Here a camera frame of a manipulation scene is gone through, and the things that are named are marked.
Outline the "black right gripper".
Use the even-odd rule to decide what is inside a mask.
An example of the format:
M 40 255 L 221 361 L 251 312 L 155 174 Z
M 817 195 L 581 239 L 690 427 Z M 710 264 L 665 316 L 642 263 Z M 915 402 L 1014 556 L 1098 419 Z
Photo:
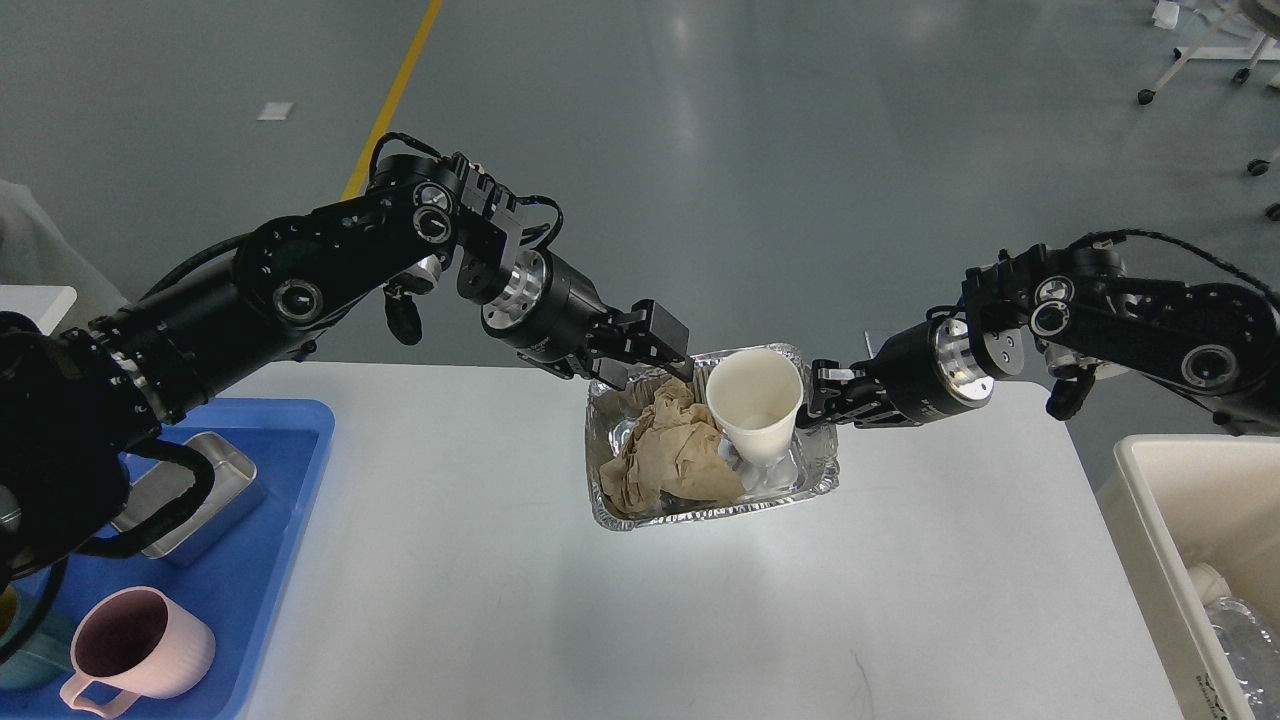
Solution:
M 881 388 L 886 398 L 881 396 Z M 810 364 L 810 402 L 795 427 L 854 425 L 859 429 L 927 424 L 984 407 L 995 379 L 980 368 L 968 324 L 931 318 L 890 336 L 870 360 Z

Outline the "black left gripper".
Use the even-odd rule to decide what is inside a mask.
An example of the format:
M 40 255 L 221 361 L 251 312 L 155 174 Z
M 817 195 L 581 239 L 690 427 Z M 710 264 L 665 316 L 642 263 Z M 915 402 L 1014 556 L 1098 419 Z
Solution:
M 611 354 L 589 350 L 588 337 L 609 322 Z M 516 256 L 506 287 L 483 305 L 483 328 L 526 363 L 564 379 L 577 375 L 622 391 L 631 366 L 644 364 L 692 380 L 690 331 L 681 320 L 653 299 L 620 313 L 589 278 L 548 250 Z

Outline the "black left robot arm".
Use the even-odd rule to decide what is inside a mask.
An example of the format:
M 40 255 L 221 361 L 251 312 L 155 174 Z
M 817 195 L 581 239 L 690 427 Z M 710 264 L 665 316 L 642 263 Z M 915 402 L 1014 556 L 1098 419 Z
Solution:
M 375 142 L 357 197 L 215 243 L 88 328 L 49 336 L 5 311 L 3 584 L 47 579 L 3 659 L 50 614 L 72 555 L 134 556 L 211 495 L 211 462 L 160 439 L 165 425 L 278 359 L 303 361 L 376 290 L 393 336 L 416 345 L 413 297 L 460 261 L 458 296 L 525 363 L 614 389 L 637 364 L 690 382 L 687 327 L 650 299 L 605 304 L 550 250 L 564 218 L 527 225 L 530 206 L 556 201 L 393 132 Z

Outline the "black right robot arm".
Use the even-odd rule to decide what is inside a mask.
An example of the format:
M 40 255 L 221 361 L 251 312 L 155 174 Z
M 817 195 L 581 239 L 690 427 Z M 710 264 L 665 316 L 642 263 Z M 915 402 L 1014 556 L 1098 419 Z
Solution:
M 1129 275 L 1120 243 L 1143 237 L 1192 252 L 1226 283 Z M 1233 436 L 1276 434 L 1277 292 L 1187 241 L 1101 231 L 1065 249 L 1038 243 L 966 270 L 959 300 L 929 309 L 876 354 L 815 360 L 800 428 L 920 427 L 988 404 L 1030 345 L 1053 378 L 1051 418 L 1075 416 L 1097 380 L 1132 372 L 1206 410 Z

